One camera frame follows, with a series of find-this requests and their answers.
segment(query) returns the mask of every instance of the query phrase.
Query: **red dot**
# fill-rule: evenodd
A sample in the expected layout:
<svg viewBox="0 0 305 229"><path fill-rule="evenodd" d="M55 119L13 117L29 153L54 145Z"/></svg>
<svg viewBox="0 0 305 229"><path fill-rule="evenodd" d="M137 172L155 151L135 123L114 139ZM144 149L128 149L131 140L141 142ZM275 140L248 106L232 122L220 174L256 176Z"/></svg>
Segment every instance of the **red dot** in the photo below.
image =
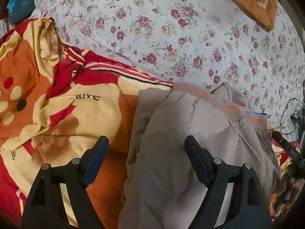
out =
<svg viewBox="0 0 305 229"><path fill-rule="evenodd" d="M9 77L4 82L4 88L9 89L13 85L14 79L12 77Z"/></svg>

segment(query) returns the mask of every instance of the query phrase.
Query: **yellow dot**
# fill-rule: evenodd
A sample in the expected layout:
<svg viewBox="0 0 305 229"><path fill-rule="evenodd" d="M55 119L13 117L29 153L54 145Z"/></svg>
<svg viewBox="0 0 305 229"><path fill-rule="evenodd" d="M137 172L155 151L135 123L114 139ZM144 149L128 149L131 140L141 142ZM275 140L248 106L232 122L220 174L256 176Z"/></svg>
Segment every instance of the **yellow dot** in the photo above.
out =
<svg viewBox="0 0 305 229"><path fill-rule="evenodd" d="M12 89L12 92L11 92L11 95L10 95L11 100L12 101L18 100L21 97L21 93L22 93L21 87L20 86L15 86Z"/></svg>
<svg viewBox="0 0 305 229"><path fill-rule="evenodd" d="M0 101L0 113L7 109L9 105L8 101Z"/></svg>
<svg viewBox="0 0 305 229"><path fill-rule="evenodd" d="M14 119L14 113L12 111L7 112L3 119L2 119L2 123L4 126L8 125L9 123L11 123Z"/></svg>

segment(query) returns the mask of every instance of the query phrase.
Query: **bed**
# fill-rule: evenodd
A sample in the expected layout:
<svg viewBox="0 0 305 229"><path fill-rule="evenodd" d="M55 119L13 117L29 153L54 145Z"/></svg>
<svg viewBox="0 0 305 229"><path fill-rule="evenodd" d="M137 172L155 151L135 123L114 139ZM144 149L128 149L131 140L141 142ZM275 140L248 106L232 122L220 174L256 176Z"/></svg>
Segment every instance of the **bed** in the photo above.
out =
<svg viewBox="0 0 305 229"><path fill-rule="evenodd" d="M282 6L266 31L231 0L35 0L32 17L52 16L64 39L163 80L215 89L227 81L256 112L279 120L303 99L304 51ZM295 125L291 104L283 132ZM290 140L296 134L289 135Z"/></svg>

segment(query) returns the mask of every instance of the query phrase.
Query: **black dot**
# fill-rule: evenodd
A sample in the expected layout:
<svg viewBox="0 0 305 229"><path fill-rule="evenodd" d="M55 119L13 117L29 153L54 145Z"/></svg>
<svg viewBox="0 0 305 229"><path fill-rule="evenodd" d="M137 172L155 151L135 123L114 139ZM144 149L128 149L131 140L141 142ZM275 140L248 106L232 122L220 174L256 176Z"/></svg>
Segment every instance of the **black dot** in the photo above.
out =
<svg viewBox="0 0 305 229"><path fill-rule="evenodd" d="M22 111L26 106L26 100L22 99L17 103L17 111L20 112Z"/></svg>

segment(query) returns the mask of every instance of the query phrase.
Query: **red and yellow blanket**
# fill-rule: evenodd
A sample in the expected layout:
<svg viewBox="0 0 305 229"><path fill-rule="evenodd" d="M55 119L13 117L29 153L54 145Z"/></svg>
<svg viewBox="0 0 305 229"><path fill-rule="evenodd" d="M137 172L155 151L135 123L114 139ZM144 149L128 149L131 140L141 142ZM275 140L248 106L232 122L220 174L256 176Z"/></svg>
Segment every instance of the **red and yellow blanket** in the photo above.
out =
<svg viewBox="0 0 305 229"><path fill-rule="evenodd" d="M171 83L66 45L48 17L20 24L0 46L0 207L20 224L40 166L67 164L105 135L110 150L87 192L105 227L117 228L138 92Z"/></svg>

